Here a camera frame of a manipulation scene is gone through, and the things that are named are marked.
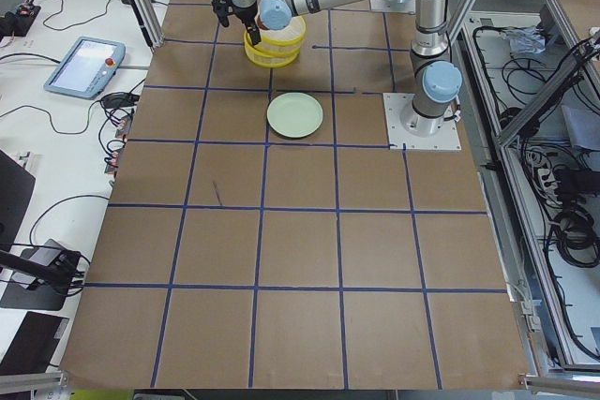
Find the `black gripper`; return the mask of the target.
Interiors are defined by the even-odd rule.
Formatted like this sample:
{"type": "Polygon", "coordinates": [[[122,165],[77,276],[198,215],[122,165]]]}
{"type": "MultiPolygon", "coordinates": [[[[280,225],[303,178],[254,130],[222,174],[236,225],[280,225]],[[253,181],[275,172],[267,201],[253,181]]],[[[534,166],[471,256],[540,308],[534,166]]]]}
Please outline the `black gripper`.
{"type": "Polygon", "coordinates": [[[229,0],[229,14],[235,16],[246,27],[247,34],[252,46],[261,43],[261,32],[257,25],[258,14],[257,0],[229,0]]]}

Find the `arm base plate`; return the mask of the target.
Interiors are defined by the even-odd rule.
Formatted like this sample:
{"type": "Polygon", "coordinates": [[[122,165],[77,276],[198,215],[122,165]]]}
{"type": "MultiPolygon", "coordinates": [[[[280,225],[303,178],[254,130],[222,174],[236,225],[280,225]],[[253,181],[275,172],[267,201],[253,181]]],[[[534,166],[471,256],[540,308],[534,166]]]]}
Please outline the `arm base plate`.
{"type": "Polygon", "coordinates": [[[388,146],[398,151],[458,152],[457,121],[448,107],[443,116],[429,119],[413,110],[412,93],[383,93],[388,146]]]}
{"type": "Polygon", "coordinates": [[[415,0],[370,0],[369,6],[375,12],[415,14],[415,0]]]}

